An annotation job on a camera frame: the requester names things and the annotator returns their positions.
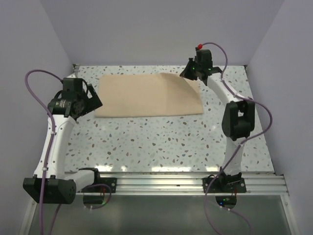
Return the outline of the beige cloth wrap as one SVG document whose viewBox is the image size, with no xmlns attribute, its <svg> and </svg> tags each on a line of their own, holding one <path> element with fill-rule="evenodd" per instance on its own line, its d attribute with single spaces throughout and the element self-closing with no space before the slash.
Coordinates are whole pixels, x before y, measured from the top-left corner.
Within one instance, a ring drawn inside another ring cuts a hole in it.
<svg viewBox="0 0 313 235">
<path fill-rule="evenodd" d="M 97 118 L 137 118 L 203 113 L 197 81 L 172 73 L 104 75 L 99 80 L 102 106 Z"/>
</svg>

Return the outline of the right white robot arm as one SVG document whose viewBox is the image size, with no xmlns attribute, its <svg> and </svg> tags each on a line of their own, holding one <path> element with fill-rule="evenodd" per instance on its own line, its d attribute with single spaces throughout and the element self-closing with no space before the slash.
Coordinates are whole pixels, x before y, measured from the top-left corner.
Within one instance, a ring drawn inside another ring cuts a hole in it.
<svg viewBox="0 0 313 235">
<path fill-rule="evenodd" d="M 196 47 L 196 56 L 189 58 L 180 74 L 189 80 L 202 81 L 210 88 L 224 105 L 222 131 L 226 136 L 226 151 L 224 163 L 217 176 L 209 176 L 206 184 L 219 187 L 223 192 L 229 192 L 242 179 L 241 162 L 244 143 L 255 128 L 255 104 L 238 94 L 224 80 L 223 71 L 213 66 L 212 53 L 208 49 Z"/>
</svg>

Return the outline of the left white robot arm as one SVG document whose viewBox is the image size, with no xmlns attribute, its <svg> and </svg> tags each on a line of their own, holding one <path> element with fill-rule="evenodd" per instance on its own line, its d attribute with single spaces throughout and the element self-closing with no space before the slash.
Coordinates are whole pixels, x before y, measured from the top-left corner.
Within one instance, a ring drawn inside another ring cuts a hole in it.
<svg viewBox="0 0 313 235">
<path fill-rule="evenodd" d="M 64 78 L 63 88 L 49 102 L 48 127 L 43 152 L 23 189 L 43 204 L 71 204 L 85 187 L 97 192 L 102 186 L 97 168 L 85 167 L 71 176 L 65 174 L 65 158 L 71 132 L 77 119 L 101 107 L 92 84 L 82 78 Z"/>
</svg>

